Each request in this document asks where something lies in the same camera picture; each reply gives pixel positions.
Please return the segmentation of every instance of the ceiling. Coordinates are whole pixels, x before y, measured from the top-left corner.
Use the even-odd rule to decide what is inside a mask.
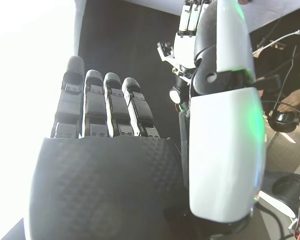
[[[185,0],[125,0],[130,3],[160,10],[166,13],[180,15]],[[252,0],[241,5],[245,14],[246,23],[250,32],[261,28],[297,9],[300,9],[300,0]]]

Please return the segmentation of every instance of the textured rubber surface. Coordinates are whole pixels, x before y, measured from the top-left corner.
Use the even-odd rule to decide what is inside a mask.
[[[25,231],[31,240],[178,239],[165,212],[180,205],[188,193],[171,140],[45,139]]]

